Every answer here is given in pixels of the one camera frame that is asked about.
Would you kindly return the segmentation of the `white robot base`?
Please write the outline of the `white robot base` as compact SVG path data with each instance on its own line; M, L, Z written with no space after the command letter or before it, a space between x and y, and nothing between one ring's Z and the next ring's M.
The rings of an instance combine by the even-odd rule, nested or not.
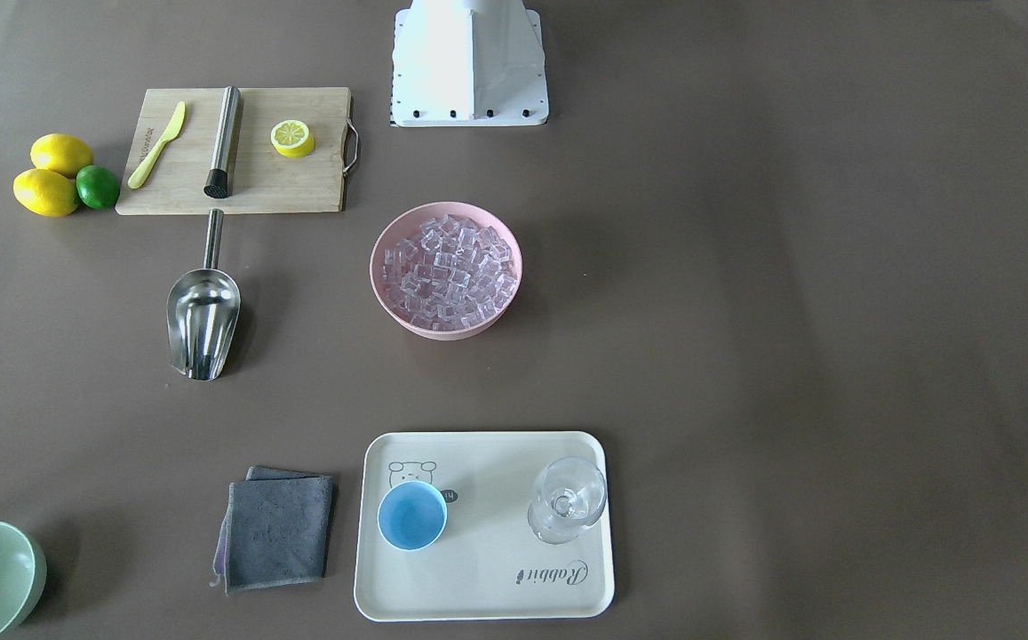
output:
M541 16L522 1L412 1L394 16L396 127L546 124Z

